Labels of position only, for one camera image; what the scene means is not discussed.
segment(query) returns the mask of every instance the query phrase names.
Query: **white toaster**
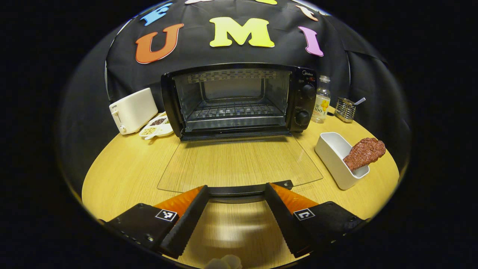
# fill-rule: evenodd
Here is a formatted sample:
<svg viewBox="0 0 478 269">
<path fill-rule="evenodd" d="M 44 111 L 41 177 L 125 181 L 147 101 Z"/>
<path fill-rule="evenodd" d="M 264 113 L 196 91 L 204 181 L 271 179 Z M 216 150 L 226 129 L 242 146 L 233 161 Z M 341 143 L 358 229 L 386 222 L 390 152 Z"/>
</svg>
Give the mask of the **white toaster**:
<svg viewBox="0 0 478 269">
<path fill-rule="evenodd" d="M 158 113 L 151 88 L 145 88 L 112 103 L 109 110 L 119 133 L 123 135 L 139 131 Z"/>
</svg>

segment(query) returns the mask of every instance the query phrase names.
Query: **metal utensil caddy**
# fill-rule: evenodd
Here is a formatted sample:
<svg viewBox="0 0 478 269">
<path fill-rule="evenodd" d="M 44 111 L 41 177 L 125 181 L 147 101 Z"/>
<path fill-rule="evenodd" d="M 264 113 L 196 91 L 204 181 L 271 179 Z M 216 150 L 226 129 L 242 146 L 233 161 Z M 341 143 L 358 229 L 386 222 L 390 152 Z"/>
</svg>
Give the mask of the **metal utensil caddy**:
<svg viewBox="0 0 478 269">
<path fill-rule="evenodd" d="M 350 101 L 347 98 L 339 97 L 337 101 L 337 108 L 335 109 L 335 116 L 345 123 L 351 123 L 354 121 L 355 115 L 355 102 Z"/>
</svg>

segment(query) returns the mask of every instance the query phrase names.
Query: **wooden table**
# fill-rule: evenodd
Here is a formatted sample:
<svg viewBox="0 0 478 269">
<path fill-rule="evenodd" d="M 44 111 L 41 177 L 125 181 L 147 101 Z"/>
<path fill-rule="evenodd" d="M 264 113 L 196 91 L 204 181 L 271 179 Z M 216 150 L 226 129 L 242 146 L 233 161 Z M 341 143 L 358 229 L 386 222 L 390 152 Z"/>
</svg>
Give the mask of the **wooden table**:
<svg viewBox="0 0 478 269">
<path fill-rule="evenodd" d="M 292 190 L 318 203 L 334 201 L 362 219 L 373 217 L 397 187 L 399 172 L 392 156 L 387 151 L 370 164 L 366 177 L 343 191 L 314 151 L 323 132 L 337 132 L 351 145 L 373 137 L 358 123 L 343 123 L 333 116 L 323 124 L 310 122 L 307 130 L 294 136 L 323 178 Z M 118 134 L 88 171 L 82 190 L 86 208 L 96 218 L 109 221 L 139 202 L 155 205 L 178 195 L 159 190 L 155 175 L 164 173 L 179 143 L 175 135 L 145 141 L 138 134 Z M 226 254 L 240 257 L 244 268 L 272 268 L 296 260 L 266 201 L 209 202 L 178 261 L 202 268 L 210 259 Z"/>
</svg>

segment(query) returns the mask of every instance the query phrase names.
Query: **bottle label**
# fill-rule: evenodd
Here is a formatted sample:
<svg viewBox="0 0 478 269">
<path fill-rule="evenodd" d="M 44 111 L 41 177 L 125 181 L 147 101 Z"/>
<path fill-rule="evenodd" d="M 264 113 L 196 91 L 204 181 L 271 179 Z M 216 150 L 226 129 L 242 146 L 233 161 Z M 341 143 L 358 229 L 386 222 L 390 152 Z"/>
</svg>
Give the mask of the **bottle label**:
<svg viewBox="0 0 478 269">
<path fill-rule="evenodd" d="M 315 106 L 312 115 L 316 118 L 325 118 L 329 103 L 330 99 L 326 99 L 321 95 L 317 95 L 315 98 Z"/>
</svg>

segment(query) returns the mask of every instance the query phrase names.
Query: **letter m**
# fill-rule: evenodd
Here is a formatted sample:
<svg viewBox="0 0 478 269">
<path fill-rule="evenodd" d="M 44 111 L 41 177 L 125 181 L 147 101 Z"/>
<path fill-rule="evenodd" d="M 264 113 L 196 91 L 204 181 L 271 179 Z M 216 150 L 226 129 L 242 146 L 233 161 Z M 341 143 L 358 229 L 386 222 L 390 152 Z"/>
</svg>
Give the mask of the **letter m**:
<svg viewBox="0 0 478 269">
<path fill-rule="evenodd" d="M 267 32 L 269 22 L 266 20 L 251 18 L 243 26 L 230 17 L 212 18 L 209 21 L 216 26 L 214 40 L 209 43 L 211 47 L 230 46 L 232 40 L 228 39 L 228 33 L 239 45 L 244 44 L 249 35 L 252 35 L 249 40 L 252 46 L 274 47 Z"/>
</svg>

